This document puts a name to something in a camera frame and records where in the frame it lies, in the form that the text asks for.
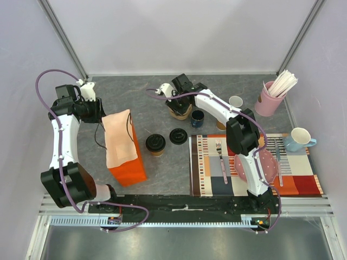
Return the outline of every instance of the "orange paper bag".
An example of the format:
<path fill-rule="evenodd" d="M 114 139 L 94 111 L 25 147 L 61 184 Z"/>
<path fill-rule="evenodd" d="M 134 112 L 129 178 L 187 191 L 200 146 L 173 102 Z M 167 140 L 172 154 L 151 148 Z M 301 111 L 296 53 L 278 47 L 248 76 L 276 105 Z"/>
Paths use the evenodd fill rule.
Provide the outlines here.
<path fill-rule="evenodd" d="M 130 111 L 105 116 L 102 122 L 106 165 L 112 175 L 123 187 L 147 180 Z"/>

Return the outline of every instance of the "pink pen holder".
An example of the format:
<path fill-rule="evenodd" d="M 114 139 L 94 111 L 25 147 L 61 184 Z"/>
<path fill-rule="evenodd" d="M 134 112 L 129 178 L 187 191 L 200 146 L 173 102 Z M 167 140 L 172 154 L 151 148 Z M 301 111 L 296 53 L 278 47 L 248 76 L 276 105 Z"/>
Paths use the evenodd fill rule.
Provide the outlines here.
<path fill-rule="evenodd" d="M 269 89 L 272 83 L 273 81 L 267 82 L 265 84 L 266 89 Z M 255 103 L 255 111 L 262 116 L 272 116 L 286 95 L 287 94 L 285 94 L 283 97 L 273 97 L 270 96 L 263 88 L 257 102 Z"/>

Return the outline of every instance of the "striped placemat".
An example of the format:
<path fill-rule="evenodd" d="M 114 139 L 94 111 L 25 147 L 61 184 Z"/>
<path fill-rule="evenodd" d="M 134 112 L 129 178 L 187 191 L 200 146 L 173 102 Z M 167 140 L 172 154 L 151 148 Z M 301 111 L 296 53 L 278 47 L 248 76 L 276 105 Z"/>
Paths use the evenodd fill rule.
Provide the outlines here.
<path fill-rule="evenodd" d="M 303 148 L 295 153 L 284 148 L 283 137 L 287 134 L 267 134 L 267 149 L 276 155 L 275 140 L 281 154 L 281 172 L 283 187 L 278 176 L 271 185 L 278 188 L 282 196 L 320 196 L 323 194 L 317 175 L 314 172 L 310 153 Z M 216 151 L 216 139 L 221 139 L 222 155 L 227 172 L 228 184 L 224 183 L 219 155 Z M 264 145 L 264 137 L 259 139 Z M 192 135 L 189 138 L 190 150 L 190 193 L 193 196 L 247 196 L 247 183 L 234 168 L 235 154 L 228 149 L 225 134 Z"/>

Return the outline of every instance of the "silver fork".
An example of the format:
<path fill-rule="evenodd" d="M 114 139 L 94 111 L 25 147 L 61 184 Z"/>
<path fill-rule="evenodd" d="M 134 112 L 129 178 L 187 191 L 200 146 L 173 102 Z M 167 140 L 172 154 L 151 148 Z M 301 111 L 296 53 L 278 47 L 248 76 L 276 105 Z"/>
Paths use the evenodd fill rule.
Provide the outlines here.
<path fill-rule="evenodd" d="M 226 168 L 224 166 L 224 160 L 223 160 L 223 156 L 222 156 L 222 143 L 221 143 L 221 139 L 216 139 L 216 149 L 217 149 L 217 153 L 219 154 L 219 158 L 221 159 L 221 166 L 222 166 L 224 183 L 228 184 Z"/>

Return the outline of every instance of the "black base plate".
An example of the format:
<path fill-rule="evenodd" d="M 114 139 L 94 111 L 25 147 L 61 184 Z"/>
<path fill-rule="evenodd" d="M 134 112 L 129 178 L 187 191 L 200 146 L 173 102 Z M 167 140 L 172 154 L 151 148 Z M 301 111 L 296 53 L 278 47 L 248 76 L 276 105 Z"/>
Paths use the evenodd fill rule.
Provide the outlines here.
<path fill-rule="evenodd" d="M 194 222 L 239 222 L 241 214 L 268 214 L 268 206 L 252 208 L 250 197 L 192 197 L 189 195 L 124 195 L 118 196 L 115 203 L 133 204 L 147 208 L 150 215 L 149 223 L 194 223 Z M 199 209 L 196 211 L 172 211 L 172 209 Z M 272 214 L 278 213 L 271 207 Z M 89 213 L 110 214 L 118 213 L 119 208 L 103 209 L 100 205 L 90 205 Z M 139 222 L 145 217 L 145 212 L 139 209 L 122 207 L 124 221 Z"/>

